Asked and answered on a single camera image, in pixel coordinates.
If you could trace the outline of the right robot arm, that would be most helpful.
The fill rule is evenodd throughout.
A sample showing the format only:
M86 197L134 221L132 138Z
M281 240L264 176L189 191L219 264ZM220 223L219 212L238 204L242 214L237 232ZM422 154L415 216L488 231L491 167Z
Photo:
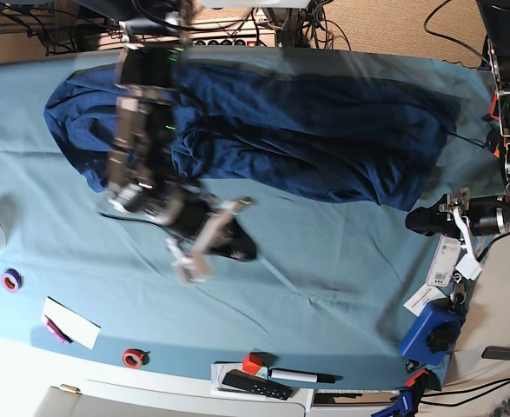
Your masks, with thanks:
M190 1L134 1L136 17L121 23L126 41L116 66L116 133L109 152L107 200L121 220L152 224L169 234L179 261L217 255L253 261L254 241L236 220L252 201L221 201L197 176L172 165L174 109L188 92L172 79L172 67L190 44Z

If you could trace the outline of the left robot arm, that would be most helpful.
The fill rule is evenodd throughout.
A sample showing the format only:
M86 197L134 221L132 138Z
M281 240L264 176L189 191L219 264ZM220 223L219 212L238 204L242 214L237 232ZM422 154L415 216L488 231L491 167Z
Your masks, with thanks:
M460 212L474 236L510 233L510 1L479 1L480 17L487 33L490 70L494 94L486 119L496 122L487 136L487 148L500 164L503 195L470 196L467 189L459 195L444 195L430 208L417 208L406 218L406 227L420 235L460 237L454 212Z

